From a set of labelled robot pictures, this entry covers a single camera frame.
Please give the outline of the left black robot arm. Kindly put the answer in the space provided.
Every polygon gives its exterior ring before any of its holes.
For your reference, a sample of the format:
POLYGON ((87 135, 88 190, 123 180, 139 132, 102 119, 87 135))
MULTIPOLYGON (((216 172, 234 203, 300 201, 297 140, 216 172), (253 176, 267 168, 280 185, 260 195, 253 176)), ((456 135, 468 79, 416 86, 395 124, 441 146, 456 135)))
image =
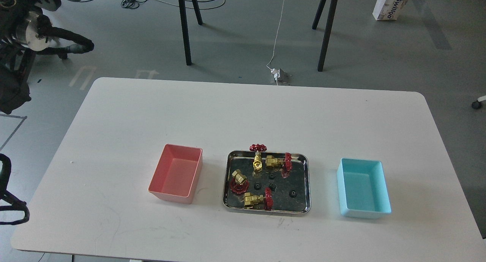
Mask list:
POLYGON ((0 109, 10 115, 31 100, 27 83, 37 55, 84 54, 94 43, 74 32, 52 25, 44 10, 56 11, 62 0, 1 0, 0 109))

